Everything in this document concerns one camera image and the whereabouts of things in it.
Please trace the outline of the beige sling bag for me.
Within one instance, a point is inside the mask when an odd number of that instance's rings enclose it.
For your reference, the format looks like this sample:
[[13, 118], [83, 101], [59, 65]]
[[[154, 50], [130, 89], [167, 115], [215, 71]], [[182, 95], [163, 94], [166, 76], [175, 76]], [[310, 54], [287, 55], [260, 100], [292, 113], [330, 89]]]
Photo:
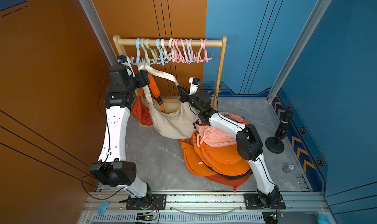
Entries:
[[190, 110], [189, 103], [178, 101], [179, 108], [176, 111], [164, 113], [154, 106], [150, 89], [147, 86], [142, 89], [144, 94], [141, 96], [141, 105], [149, 111], [152, 125], [159, 134], [171, 139], [188, 139], [192, 136], [195, 131], [193, 124], [199, 116]]

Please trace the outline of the light pink strap bag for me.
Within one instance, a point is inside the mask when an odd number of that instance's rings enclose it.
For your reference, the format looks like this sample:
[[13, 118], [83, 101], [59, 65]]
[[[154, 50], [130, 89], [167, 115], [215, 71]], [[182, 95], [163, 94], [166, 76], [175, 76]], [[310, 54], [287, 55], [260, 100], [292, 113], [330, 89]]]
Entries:
[[196, 132], [196, 146], [208, 145], [210, 147], [225, 147], [236, 145], [236, 139], [230, 134], [213, 126], [205, 125], [200, 120], [194, 124]]

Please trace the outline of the bright orange sling bag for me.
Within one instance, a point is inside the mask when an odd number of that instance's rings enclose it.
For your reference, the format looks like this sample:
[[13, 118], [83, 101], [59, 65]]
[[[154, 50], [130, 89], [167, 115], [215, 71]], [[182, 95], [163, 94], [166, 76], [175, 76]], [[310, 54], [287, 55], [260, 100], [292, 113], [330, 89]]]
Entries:
[[251, 169], [248, 162], [242, 159], [238, 154], [236, 145], [225, 147], [210, 147], [204, 145], [197, 147], [197, 134], [198, 133], [195, 131], [192, 135], [194, 150], [205, 165], [211, 167], [218, 173], [230, 176], [241, 175]]
[[195, 176], [208, 177], [216, 173], [210, 170], [195, 152], [190, 139], [181, 139], [180, 145], [187, 169]]

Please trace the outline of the orange bag with black strap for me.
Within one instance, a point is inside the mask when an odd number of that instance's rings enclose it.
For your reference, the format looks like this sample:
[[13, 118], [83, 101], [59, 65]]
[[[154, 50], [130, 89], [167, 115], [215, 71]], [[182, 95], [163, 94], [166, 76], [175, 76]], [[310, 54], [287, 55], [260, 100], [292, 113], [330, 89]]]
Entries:
[[246, 177], [246, 176], [249, 176], [249, 175], [253, 174], [252, 170], [249, 169], [249, 170], [248, 170], [246, 173], [244, 173], [244, 174], [236, 175], [236, 176], [230, 176], [230, 175], [224, 175], [224, 174], [218, 173], [218, 172], [216, 172], [214, 169], [212, 169], [211, 167], [209, 167], [209, 166], [207, 166], [207, 165], [206, 165], [206, 167], [207, 167], [209, 170], [211, 170], [212, 172], [215, 172], [216, 174], [218, 174], [218, 175], [220, 175], [220, 176], [222, 176], [222, 177], [224, 177], [224, 178], [226, 178], [226, 179], [229, 179], [229, 180], [237, 180], [237, 179], [241, 179], [241, 178], [244, 178], [244, 177]]

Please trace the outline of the dark orange sling bag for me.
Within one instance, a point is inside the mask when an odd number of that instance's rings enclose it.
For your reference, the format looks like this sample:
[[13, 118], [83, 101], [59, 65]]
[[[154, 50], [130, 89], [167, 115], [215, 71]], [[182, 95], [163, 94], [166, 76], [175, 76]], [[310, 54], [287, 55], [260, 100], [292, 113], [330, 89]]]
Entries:
[[237, 188], [240, 187], [241, 185], [243, 185], [250, 178], [250, 174], [246, 175], [243, 178], [239, 178], [239, 179], [227, 179], [225, 177], [222, 177], [219, 174], [207, 176], [206, 178], [210, 181], [213, 181], [213, 182], [217, 182], [217, 183], [220, 183], [220, 184], [223, 184], [223, 185], [231, 186], [233, 188], [233, 192], [236, 192]]

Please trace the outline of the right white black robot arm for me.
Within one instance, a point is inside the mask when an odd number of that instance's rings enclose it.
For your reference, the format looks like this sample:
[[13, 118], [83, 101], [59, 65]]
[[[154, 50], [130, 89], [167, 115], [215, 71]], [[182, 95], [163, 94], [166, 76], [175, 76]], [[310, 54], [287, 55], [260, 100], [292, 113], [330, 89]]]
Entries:
[[272, 181], [263, 155], [263, 143], [254, 125], [244, 125], [221, 115], [211, 107], [209, 94], [202, 91], [196, 93], [198, 85], [193, 85], [194, 90], [178, 86], [180, 101], [189, 103], [199, 116], [199, 122], [215, 127], [229, 134], [236, 140], [237, 152], [242, 159], [248, 162], [257, 182], [259, 205], [265, 209], [278, 208], [280, 203], [280, 190]]

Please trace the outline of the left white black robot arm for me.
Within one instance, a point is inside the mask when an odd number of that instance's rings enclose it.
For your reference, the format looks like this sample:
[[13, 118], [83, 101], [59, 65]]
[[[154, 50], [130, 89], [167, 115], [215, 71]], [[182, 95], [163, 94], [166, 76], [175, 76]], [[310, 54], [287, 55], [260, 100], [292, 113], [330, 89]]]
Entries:
[[112, 91], [105, 98], [106, 132], [98, 162], [91, 164], [90, 175], [101, 184], [127, 191], [136, 201], [151, 201], [147, 183], [136, 174], [136, 164], [126, 159], [126, 130], [134, 102], [134, 92], [149, 84], [146, 71], [134, 73], [130, 64], [109, 70]]

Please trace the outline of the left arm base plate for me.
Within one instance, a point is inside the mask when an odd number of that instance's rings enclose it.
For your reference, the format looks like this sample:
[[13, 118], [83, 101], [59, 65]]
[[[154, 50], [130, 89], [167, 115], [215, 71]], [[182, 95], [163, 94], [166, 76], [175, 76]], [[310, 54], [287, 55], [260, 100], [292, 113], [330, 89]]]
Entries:
[[127, 201], [127, 210], [149, 210], [157, 208], [159, 210], [165, 210], [167, 204], [166, 194], [147, 194], [143, 198], [130, 198]]

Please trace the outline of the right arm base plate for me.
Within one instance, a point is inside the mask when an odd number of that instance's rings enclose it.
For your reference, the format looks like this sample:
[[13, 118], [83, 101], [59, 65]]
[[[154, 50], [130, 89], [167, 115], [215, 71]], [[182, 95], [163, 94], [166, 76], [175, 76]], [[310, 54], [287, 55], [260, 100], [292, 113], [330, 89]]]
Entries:
[[244, 204], [246, 209], [267, 209], [267, 210], [284, 210], [286, 209], [283, 196], [279, 194], [277, 197], [270, 199], [260, 194], [244, 194]]

